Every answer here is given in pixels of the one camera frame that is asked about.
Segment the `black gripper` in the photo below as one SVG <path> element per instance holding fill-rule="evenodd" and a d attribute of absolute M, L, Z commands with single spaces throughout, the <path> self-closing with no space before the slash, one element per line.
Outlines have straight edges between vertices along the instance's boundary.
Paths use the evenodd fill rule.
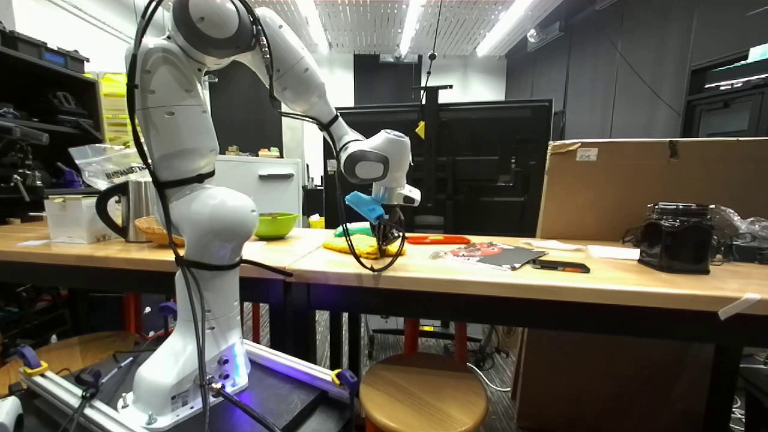
<path fill-rule="evenodd" d="M 380 250 L 400 241 L 405 232 L 403 211 L 398 206 L 384 206 L 381 213 L 373 220 L 373 232 Z"/>

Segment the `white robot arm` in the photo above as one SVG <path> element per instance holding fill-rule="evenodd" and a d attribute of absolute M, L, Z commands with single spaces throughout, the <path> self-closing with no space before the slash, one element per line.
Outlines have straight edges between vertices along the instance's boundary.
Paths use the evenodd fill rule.
<path fill-rule="evenodd" d="M 214 182 L 218 140 L 207 75 L 231 62 L 250 67 L 289 107 L 331 140 L 348 179 L 386 206 L 415 206 L 409 182 L 410 140 L 393 130 L 363 137 L 327 97 L 316 62 L 270 8 L 244 0 L 174 0 L 162 38 L 135 35 L 128 59 L 135 143 L 145 153 L 168 231 L 186 241 L 178 259 L 178 322 L 138 370 L 128 412 L 168 429 L 201 412 L 208 383 L 240 392 L 250 362 L 240 331 L 240 257 L 258 227 L 255 201 Z"/>

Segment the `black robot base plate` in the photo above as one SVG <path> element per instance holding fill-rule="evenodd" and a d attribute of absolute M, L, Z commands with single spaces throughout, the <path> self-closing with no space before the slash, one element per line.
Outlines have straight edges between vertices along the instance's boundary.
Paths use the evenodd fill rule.
<path fill-rule="evenodd" d="M 324 375 L 296 371 L 259 345 L 250 383 L 214 398 L 168 429 L 118 412 L 128 383 L 147 361 L 145 350 L 116 350 L 108 361 L 32 382 L 22 392 L 22 421 L 12 432 L 354 432 L 356 404 L 345 386 Z"/>

